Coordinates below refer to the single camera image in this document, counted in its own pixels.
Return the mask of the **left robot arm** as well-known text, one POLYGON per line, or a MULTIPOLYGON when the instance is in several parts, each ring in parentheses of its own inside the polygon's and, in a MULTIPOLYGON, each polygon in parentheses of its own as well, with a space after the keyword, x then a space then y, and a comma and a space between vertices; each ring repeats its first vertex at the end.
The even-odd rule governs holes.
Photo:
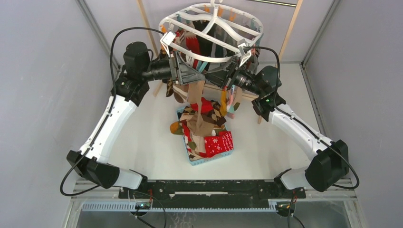
POLYGON ((124 52, 125 64, 115 81, 108 105, 88 140, 67 161, 80 177, 108 189, 123 187, 137 198, 147 195, 149 186, 142 174, 109 164, 113 145, 128 118, 149 90, 149 82, 172 79, 181 85, 205 79, 203 73, 184 61, 178 51, 153 60, 143 42, 133 42, 124 52))

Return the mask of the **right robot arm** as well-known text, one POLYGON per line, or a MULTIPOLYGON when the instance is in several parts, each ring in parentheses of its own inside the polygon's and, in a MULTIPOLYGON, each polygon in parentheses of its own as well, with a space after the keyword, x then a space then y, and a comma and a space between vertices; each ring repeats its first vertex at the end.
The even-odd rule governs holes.
POLYGON ((334 141, 301 120, 286 101, 278 95, 281 86, 279 70, 265 66, 257 74, 230 63, 204 72, 212 84, 224 89, 231 86, 256 94, 252 100, 255 113, 281 129, 296 143, 310 164, 300 169, 288 169, 278 175, 275 193, 288 197, 294 189, 310 186, 324 192, 345 177, 351 170, 348 163, 348 146, 342 140, 334 141))

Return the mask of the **white round clip hanger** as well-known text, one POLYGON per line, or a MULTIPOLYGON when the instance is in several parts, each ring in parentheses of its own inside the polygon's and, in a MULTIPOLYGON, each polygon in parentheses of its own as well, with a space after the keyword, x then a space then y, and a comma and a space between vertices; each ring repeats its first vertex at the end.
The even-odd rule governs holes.
POLYGON ((237 58, 239 62, 238 41, 245 39, 251 50, 253 47, 258 46, 254 44, 254 41, 257 40, 257 35, 261 35, 261 28, 254 29, 252 33, 245 33, 233 29, 228 23, 217 17, 216 14, 188 14, 184 11, 180 11, 176 16, 170 15, 166 17, 164 21, 160 21, 159 27, 162 29, 163 34, 168 31, 176 34, 176 38, 170 44, 169 49, 178 51, 191 59, 209 63, 226 63, 232 58, 237 58), (204 41, 211 42, 223 50, 228 50, 230 56, 212 57, 209 54, 201 53, 197 55, 192 53, 186 46, 186 36, 196 36, 204 41))

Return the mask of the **long red sock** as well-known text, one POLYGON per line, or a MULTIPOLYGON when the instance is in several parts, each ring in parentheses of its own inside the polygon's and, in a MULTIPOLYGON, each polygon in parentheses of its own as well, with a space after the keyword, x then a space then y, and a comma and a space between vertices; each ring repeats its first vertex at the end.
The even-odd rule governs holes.
POLYGON ((186 36, 185 37, 185 42, 187 48, 192 52, 197 55, 200 55, 200 44, 198 42, 198 39, 196 36, 186 36))

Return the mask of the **tan brown ribbed sock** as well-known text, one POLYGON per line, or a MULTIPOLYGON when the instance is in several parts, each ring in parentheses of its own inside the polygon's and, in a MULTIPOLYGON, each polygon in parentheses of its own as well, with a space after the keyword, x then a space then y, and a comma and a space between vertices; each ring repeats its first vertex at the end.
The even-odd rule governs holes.
POLYGON ((187 121, 187 127, 193 133, 193 135, 205 137, 212 136, 214 124, 206 122, 202 115, 202 94, 205 81, 198 81, 189 84, 188 89, 188 102, 190 105, 196 105, 194 108, 195 114, 187 121))

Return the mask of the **brown striped sock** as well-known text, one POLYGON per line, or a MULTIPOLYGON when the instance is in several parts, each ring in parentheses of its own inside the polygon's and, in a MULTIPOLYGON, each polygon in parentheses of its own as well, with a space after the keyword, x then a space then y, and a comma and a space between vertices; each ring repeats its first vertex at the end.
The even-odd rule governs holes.
POLYGON ((186 103, 188 99, 188 85, 179 85, 179 84, 174 84, 173 85, 173 95, 175 100, 178 103, 186 103))

